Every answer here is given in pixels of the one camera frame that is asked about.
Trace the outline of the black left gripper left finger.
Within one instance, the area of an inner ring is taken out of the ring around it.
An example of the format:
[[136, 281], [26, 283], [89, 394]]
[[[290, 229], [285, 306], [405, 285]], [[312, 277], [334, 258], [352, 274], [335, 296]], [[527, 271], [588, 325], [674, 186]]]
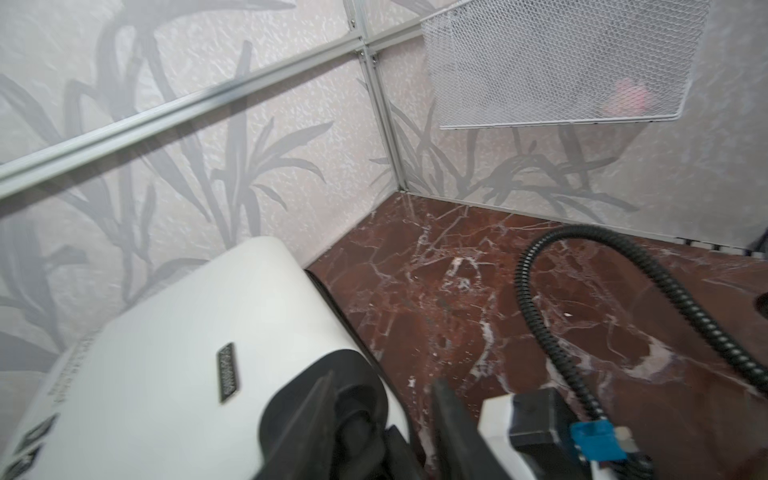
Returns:
[[259, 427], [258, 479], [327, 479], [333, 463], [336, 384], [332, 373], [302, 375], [270, 400]]

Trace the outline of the white hard-shell suitcase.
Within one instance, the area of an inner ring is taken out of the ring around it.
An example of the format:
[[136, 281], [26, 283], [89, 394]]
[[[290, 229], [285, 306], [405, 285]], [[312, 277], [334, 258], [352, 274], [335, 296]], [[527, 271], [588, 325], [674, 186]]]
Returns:
[[327, 479], [421, 479], [407, 408], [322, 282], [251, 239], [85, 335], [44, 377], [5, 479], [258, 479], [270, 400], [336, 384]]

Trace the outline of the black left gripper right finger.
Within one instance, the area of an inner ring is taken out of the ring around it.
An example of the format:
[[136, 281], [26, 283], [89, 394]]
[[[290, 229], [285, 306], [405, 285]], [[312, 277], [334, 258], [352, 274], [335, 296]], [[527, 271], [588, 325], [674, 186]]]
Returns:
[[432, 385], [439, 479], [508, 479], [461, 400], [443, 379]]

